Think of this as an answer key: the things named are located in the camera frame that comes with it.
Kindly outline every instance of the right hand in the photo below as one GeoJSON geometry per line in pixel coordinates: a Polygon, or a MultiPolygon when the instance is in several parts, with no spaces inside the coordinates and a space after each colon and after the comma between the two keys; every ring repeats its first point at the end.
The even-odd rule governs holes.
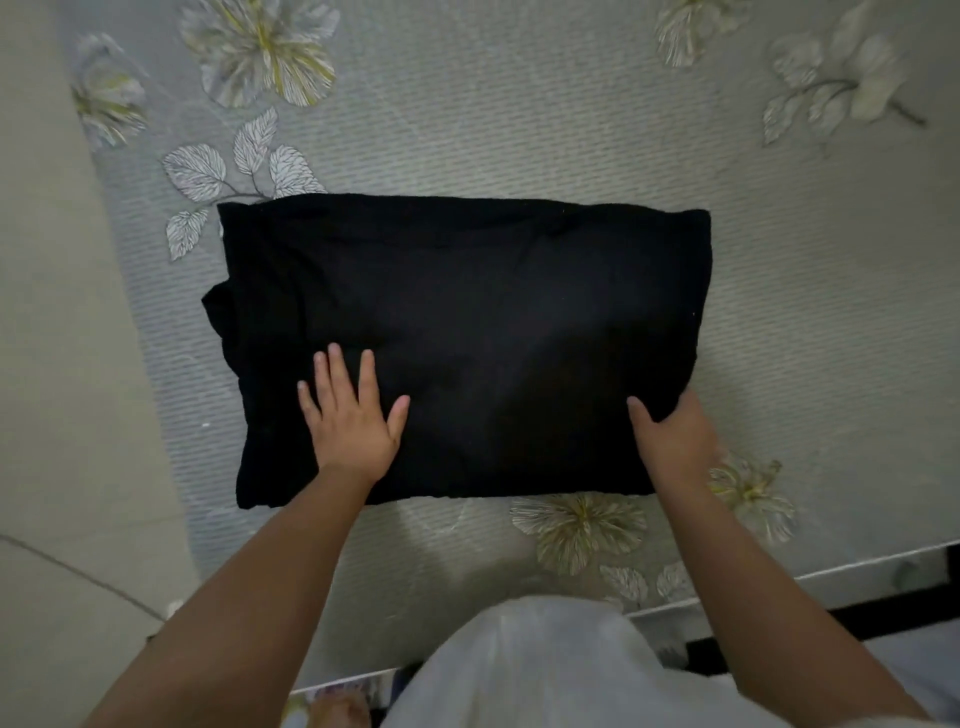
{"type": "Polygon", "coordinates": [[[627,398],[636,447],[654,486],[709,482],[720,459],[720,442],[700,400],[689,387],[666,420],[655,423],[643,402],[627,398]]]}

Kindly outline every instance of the folded clothing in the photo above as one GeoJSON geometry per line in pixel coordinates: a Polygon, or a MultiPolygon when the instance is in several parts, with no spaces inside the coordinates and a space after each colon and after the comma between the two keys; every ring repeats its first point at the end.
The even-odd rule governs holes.
{"type": "Polygon", "coordinates": [[[204,296],[237,374],[237,504],[317,472],[297,402],[337,342],[412,398],[369,503],[652,492],[625,400],[659,421],[696,361],[709,215],[529,200],[301,195],[219,206],[229,278],[204,296]]]}

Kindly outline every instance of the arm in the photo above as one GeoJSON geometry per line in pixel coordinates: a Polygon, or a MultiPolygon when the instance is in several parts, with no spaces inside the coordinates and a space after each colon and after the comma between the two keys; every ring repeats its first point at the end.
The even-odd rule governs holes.
{"type": "Polygon", "coordinates": [[[709,489],[717,436],[697,396],[656,424],[628,401],[640,457],[737,688],[798,728],[928,716],[709,489]]]}
{"type": "Polygon", "coordinates": [[[350,527],[399,447],[410,399],[386,422],[372,352],[359,398],[343,354],[315,356],[318,399],[298,384],[320,471],[168,621],[85,728],[274,728],[317,629],[350,527]]]}

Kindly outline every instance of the white flower pattern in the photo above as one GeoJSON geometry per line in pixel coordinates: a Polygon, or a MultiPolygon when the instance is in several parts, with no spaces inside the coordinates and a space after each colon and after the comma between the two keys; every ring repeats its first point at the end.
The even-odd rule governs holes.
{"type": "Polygon", "coordinates": [[[740,521],[770,546],[783,544],[797,530],[797,509],[783,496],[770,492],[782,465],[774,460],[766,468],[728,452],[723,463],[710,471],[710,489],[740,521]]]}
{"type": "Polygon", "coordinates": [[[568,575],[583,571],[598,551],[635,550],[647,525],[638,497],[601,493],[518,498],[510,515],[523,533],[537,537],[540,564],[568,575]]]}
{"type": "Polygon", "coordinates": [[[308,107],[333,87],[324,42],[339,22],[339,11],[316,0],[192,0],[180,12],[180,35],[221,106],[247,107],[269,88],[308,107]]]}
{"type": "Polygon", "coordinates": [[[824,44],[809,33],[785,36],[770,46],[774,71],[792,89],[771,99],[763,112],[763,143],[773,144],[793,126],[807,98],[806,118],[815,138],[825,140],[848,116],[862,122],[892,109],[920,127],[926,120],[893,96],[906,82],[906,71],[884,36],[864,40],[874,0],[863,0],[843,14],[829,45],[829,57],[841,71],[818,81],[827,61],[824,44]]]}
{"type": "Polygon", "coordinates": [[[732,33],[750,19],[751,0],[667,0],[657,19],[657,46],[674,68],[693,65],[706,42],[732,33]]]}
{"type": "MultiPolygon", "coordinates": [[[[167,243],[170,259],[184,257],[200,241],[209,209],[218,202],[249,198],[254,202],[271,199],[257,185],[254,175],[269,154],[270,177],[274,181],[273,199],[310,192],[326,192],[306,157],[293,147],[281,144],[270,152],[276,135],[276,109],[269,108],[246,122],[233,138],[233,162],[237,170],[250,178],[252,192],[244,192],[227,180],[227,163],[209,144],[187,144],[178,147],[162,160],[163,171],[173,186],[188,200],[201,203],[193,210],[183,210],[167,222],[167,243]]],[[[223,226],[220,226],[223,238],[223,226]]]]}
{"type": "Polygon", "coordinates": [[[102,34],[86,36],[78,44],[80,60],[71,93],[94,152],[104,145],[125,145],[147,128],[147,93],[124,69],[117,51],[116,43],[102,34]]]}

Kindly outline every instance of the floor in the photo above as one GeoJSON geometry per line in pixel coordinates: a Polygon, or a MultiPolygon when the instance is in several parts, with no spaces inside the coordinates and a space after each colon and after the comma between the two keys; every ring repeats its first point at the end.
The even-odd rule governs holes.
{"type": "MultiPolygon", "coordinates": [[[[0,534],[163,613],[197,576],[100,192],[48,9],[4,10],[0,534]]],[[[77,725],[157,629],[9,541],[0,584],[2,725],[77,725]]]]}

